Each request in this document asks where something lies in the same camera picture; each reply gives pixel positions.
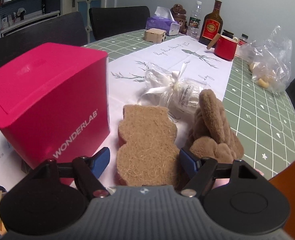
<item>brown glass bottle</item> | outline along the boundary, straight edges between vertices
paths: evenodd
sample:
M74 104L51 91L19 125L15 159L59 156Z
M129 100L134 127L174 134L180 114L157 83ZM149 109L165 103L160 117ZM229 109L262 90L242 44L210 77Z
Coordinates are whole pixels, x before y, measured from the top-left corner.
M213 12L205 16L199 42L208 45L217 33L221 34L223 20L220 17L221 1L215 0Z

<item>water bottle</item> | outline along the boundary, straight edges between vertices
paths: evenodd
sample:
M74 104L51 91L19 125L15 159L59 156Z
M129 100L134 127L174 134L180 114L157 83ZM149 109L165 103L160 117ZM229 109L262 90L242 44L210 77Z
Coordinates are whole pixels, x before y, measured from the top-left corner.
M186 35L196 39L201 25L201 4L202 2L196 1L196 7L191 13L191 17L187 22Z

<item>small wooden box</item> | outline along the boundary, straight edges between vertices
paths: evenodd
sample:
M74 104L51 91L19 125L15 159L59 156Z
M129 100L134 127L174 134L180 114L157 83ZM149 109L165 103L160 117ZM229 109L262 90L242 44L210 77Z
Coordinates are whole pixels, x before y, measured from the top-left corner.
M165 30L152 28L145 31L144 39L145 41L161 43L162 41L165 40L165 34L166 34Z

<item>purple tissue box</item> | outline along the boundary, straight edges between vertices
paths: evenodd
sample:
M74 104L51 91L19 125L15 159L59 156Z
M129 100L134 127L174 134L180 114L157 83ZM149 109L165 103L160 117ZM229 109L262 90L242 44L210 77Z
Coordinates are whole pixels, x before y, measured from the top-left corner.
M149 30L151 28L161 29L166 31L166 35L177 35L180 30L180 24L170 19L153 16L149 17L146 22L146 29Z

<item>clear plastic bag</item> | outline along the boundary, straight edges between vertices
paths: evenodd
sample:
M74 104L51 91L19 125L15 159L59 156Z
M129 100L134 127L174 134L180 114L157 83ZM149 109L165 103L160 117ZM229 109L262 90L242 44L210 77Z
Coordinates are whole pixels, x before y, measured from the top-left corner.
M280 26L266 40L242 45L240 56L249 62L252 81L271 92L285 90L291 76L292 41Z
M168 107L170 102L190 114L194 114L199 103L200 92L207 88L206 83L190 78L180 78L184 68L169 72L153 63L145 68L145 84L148 91L145 94L159 95L158 105Z

